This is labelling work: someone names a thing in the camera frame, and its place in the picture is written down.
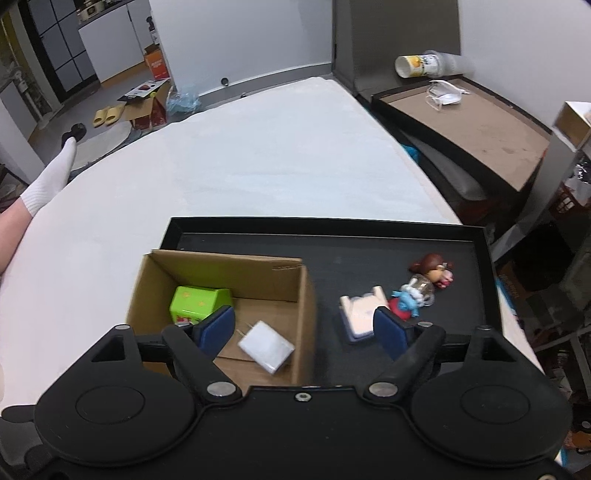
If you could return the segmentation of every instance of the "green toy box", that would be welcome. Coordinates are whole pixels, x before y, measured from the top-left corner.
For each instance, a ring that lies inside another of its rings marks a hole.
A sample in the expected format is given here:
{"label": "green toy box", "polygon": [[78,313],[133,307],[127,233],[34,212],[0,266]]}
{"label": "green toy box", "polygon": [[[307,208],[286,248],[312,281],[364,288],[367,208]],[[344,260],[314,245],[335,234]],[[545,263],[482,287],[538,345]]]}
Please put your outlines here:
{"label": "green toy box", "polygon": [[232,304],[232,295],[227,288],[177,287],[170,304],[173,322],[201,322],[219,307]]}

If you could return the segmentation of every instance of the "doll figurine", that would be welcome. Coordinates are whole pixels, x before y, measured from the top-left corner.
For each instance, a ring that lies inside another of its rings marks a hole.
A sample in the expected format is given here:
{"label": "doll figurine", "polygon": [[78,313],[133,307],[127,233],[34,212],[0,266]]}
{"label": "doll figurine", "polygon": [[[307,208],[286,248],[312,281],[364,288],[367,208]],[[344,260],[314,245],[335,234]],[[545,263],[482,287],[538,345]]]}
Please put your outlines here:
{"label": "doll figurine", "polygon": [[418,317],[419,308],[433,305],[434,291],[433,284],[426,277],[413,275],[400,291],[392,292],[388,305],[401,320]]}
{"label": "doll figurine", "polygon": [[409,270],[425,276],[438,288],[447,288],[453,282],[453,263],[443,261],[439,254],[427,254],[420,262],[413,263]]}

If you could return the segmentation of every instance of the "metal screw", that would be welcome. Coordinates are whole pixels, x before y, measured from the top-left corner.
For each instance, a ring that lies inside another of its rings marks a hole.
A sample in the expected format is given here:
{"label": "metal screw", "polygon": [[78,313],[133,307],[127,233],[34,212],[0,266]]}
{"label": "metal screw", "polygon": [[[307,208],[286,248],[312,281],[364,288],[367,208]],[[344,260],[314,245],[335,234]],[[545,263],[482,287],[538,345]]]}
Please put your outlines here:
{"label": "metal screw", "polygon": [[310,401],[312,400],[312,395],[306,392],[300,392],[295,394],[295,399],[297,401]]}
{"label": "metal screw", "polygon": [[369,393],[376,397],[393,397],[398,393],[398,387],[390,382],[376,382],[369,386]]}
{"label": "metal screw", "polygon": [[227,397],[236,391],[236,385],[230,382],[214,382],[207,386],[207,393],[214,397]]}

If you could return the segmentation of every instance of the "red box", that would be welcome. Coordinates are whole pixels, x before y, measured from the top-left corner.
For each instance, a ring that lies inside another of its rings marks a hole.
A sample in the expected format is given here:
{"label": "red box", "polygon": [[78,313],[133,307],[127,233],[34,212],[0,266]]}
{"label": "red box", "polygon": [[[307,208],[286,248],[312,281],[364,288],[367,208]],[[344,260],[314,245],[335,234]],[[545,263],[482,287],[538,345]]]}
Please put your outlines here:
{"label": "red box", "polygon": [[170,77],[168,69],[166,68],[166,62],[160,50],[156,45],[150,45],[146,48],[146,55],[144,55],[144,61],[150,68],[154,80],[164,80]]}

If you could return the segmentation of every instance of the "white wall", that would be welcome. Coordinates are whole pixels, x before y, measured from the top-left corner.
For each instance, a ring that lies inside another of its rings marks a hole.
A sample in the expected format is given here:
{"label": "white wall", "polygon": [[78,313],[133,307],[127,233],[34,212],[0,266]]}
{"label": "white wall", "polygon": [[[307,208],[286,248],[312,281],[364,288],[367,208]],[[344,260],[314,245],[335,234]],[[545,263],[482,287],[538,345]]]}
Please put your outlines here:
{"label": "white wall", "polygon": [[0,162],[27,182],[37,178],[44,168],[39,156],[22,136],[14,120],[0,101]]}
{"label": "white wall", "polygon": [[332,0],[150,0],[171,75],[200,94],[332,59]]}
{"label": "white wall", "polygon": [[459,0],[473,79],[550,126],[565,100],[591,101],[591,5]]}

